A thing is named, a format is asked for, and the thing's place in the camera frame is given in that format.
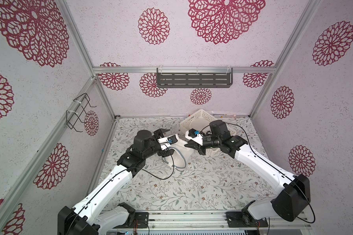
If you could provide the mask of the white mesh bag blue trim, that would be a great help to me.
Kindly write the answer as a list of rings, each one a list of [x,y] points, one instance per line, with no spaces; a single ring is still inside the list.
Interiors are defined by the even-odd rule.
[[[172,156],[167,156],[163,158],[163,163],[165,163],[170,168],[174,168],[177,171],[185,171],[191,158],[191,155],[195,151],[192,148],[185,147],[186,144],[186,141],[178,140],[176,144],[171,145],[169,149],[174,150],[174,153]]]

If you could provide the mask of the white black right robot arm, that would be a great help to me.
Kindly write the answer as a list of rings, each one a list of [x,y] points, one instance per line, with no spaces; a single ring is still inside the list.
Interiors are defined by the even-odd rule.
[[[255,151],[249,138],[231,135],[227,123],[215,120],[209,124],[210,132],[189,129],[185,147],[205,155],[206,150],[218,148],[233,159],[245,164],[263,178],[276,192],[273,198],[252,201],[242,210],[246,224],[268,217],[279,216],[285,221],[297,219],[306,207],[310,207],[310,181],[303,175],[295,175]]]

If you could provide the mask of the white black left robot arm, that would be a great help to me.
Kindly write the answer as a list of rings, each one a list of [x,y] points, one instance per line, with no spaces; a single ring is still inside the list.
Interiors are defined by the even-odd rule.
[[[163,158],[173,155],[171,146],[179,141],[179,137],[166,137],[166,132],[163,128],[154,132],[138,131],[133,144],[119,158],[110,174],[72,208],[65,206],[60,210],[57,234],[105,235],[117,226],[130,226],[135,217],[133,207],[120,203],[109,212],[103,212],[103,209],[121,188],[143,170],[147,158],[155,154]]]

